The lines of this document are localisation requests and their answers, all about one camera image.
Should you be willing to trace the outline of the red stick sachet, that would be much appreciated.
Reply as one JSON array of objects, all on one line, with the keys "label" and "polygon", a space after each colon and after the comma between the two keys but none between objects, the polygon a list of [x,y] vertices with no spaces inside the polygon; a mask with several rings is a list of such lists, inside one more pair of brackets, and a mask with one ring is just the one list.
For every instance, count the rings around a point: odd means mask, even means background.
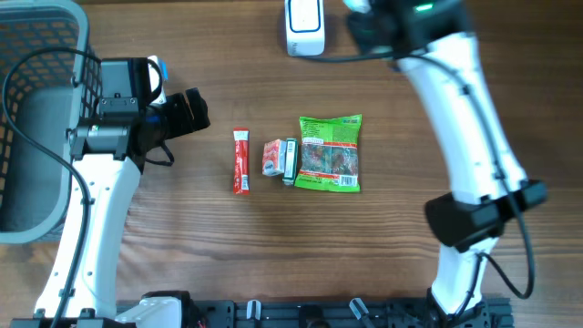
[{"label": "red stick sachet", "polygon": [[233,130],[235,141],[235,166],[233,179],[233,193],[248,195],[249,184],[249,139],[250,132],[247,128],[235,128]]}]

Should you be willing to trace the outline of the red tissue packet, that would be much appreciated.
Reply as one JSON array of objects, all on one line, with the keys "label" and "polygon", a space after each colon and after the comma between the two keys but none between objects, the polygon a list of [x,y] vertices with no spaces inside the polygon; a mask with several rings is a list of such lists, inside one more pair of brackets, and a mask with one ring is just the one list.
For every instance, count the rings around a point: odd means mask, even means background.
[{"label": "red tissue packet", "polygon": [[262,154],[262,174],[268,177],[281,175],[285,171],[287,142],[282,139],[264,145]]}]

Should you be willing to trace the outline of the green snack bag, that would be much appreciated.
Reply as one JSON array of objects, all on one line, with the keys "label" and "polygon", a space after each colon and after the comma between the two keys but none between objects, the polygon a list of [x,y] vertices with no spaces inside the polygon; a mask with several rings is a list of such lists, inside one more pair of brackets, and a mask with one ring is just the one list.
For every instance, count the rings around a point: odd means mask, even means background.
[{"label": "green snack bag", "polygon": [[302,165],[294,186],[359,192],[358,138],[362,120],[361,114],[327,119],[300,117]]}]

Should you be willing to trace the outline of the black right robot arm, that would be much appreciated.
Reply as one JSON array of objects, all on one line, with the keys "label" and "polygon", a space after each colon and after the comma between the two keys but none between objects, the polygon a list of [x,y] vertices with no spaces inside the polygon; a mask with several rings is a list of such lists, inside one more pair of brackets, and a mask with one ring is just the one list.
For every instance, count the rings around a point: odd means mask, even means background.
[{"label": "black right robot arm", "polygon": [[484,309],[481,281],[506,224],[544,202],[546,186],[527,176],[506,140],[461,0],[362,0],[348,8],[359,50],[391,60],[408,78],[445,160],[450,190],[424,207],[440,243],[427,318],[469,321]]}]

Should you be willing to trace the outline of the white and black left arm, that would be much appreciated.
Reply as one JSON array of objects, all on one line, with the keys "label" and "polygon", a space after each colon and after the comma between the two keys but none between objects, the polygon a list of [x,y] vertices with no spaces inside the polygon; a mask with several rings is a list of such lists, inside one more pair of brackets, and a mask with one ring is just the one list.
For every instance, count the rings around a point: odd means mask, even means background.
[{"label": "white and black left arm", "polygon": [[185,325],[184,292],[155,293],[118,314],[116,274],[128,208],[148,154],[207,128],[195,88],[167,96],[166,72],[151,57],[100,59],[74,52],[67,87],[33,87],[26,64],[9,70],[1,91],[1,240],[60,237],[32,314],[14,327]]}]

